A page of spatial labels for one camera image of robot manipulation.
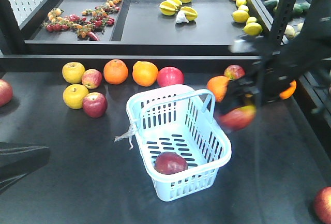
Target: mixed small fruit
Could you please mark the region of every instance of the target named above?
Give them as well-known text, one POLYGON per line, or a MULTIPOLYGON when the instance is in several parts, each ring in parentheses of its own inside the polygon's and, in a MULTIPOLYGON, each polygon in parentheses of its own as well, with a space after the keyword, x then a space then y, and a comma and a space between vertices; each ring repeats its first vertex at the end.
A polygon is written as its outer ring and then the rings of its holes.
POLYGON ((99 41, 100 39, 95 32, 103 33, 106 26, 114 25, 115 18, 110 15, 120 11, 120 7, 116 4, 121 1, 106 0, 102 5, 96 6, 95 9, 83 10, 81 17, 75 13, 62 17, 64 11, 60 8, 53 8, 47 14, 48 21, 45 21, 42 26, 48 32, 71 30, 77 33, 79 39, 90 38, 90 40, 99 41))

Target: orange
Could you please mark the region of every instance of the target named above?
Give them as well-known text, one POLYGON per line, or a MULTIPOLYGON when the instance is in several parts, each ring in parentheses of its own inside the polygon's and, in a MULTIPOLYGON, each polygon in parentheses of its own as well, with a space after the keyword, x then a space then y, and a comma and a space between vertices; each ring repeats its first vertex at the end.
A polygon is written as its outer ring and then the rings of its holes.
POLYGON ((140 86, 151 86, 155 83, 158 73, 159 70, 156 65, 148 61, 137 61, 133 65, 132 76, 134 81, 140 86))
POLYGON ((120 84, 128 78, 129 70, 122 60, 112 59, 104 66, 103 76, 110 84, 120 84))
POLYGON ((294 94, 295 89, 296 89, 296 81, 293 80, 290 83, 290 87, 279 94, 280 98, 283 100, 288 99, 290 96, 292 96, 294 94))
POLYGON ((207 89, 214 93, 216 102, 221 102, 227 92, 230 78, 225 76, 216 76, 207 83, 207 89))

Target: garlic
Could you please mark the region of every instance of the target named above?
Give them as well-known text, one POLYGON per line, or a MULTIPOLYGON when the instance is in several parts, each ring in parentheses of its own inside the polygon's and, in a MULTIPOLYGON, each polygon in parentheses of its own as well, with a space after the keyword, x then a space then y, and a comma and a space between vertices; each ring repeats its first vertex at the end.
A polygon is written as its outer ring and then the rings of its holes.
POLYGON ((177 17, 176 17, 176 23, 182 23, 182 22, 186 22, 188 23, 188 20, 185 16, 185 12, 180 10, 178 13, 177 13, 177 17))

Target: yellow apple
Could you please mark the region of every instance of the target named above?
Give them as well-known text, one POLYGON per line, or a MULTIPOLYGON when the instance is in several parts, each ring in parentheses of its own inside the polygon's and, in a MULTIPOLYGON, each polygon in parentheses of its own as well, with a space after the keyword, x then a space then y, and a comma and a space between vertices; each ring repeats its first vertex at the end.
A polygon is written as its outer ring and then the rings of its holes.
POLYGON ((72 84, 63 91, 64 103, 72 109, 81 109, 88 89, 82 84, 72 84))
POLYGON ((62 76, 68 83, 80 83, 85 67, 79 62, 69 62, 62 67, 62 76))

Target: red apple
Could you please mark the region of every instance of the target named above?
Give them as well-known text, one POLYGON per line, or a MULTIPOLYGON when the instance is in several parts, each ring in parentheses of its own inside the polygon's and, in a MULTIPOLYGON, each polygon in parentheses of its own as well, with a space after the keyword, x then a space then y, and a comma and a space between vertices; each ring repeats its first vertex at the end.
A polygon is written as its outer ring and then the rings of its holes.
POLYGON ((324 187, 317 192, 313 207, 323 223, 331 224, 331 187, 324 187))
POLYGON ((0 79, 0 107, 10 102, 12 99, 12 87, 11 85, 0 79))
POLYGON ((83 98, 83 110, 92 118, 99 118, 103 116, 107 110, 107 107, 107 99, 102 93, 92 92, 83 98))
POLYGON ((86 88, 94 89, 100 86, 102 81, 102 73, 96 69, 89 69, 82 76, 82 84, 86 88))
POLYGON ((157 83, 160 87, 184 83, 184 74, 176 67, 168 66, 160 69, 157 74, 157 83))
POLYGON ((240 65, 229 65, 224 71, 224 76, 231 80, 241 78, 244 75, 245 71, 240 65))
POLYGON ((182 156, 172 153, 160 153, 155 160, 155 170, 159 173, 171 175, 187 170, 187 162, 182 156))
POLYGON ((217 115, 215 119, 217 123, 226 131, 238 131, 247 127, 255 118, 255 105, 246 105, 231 110, 225 115, 217 115))

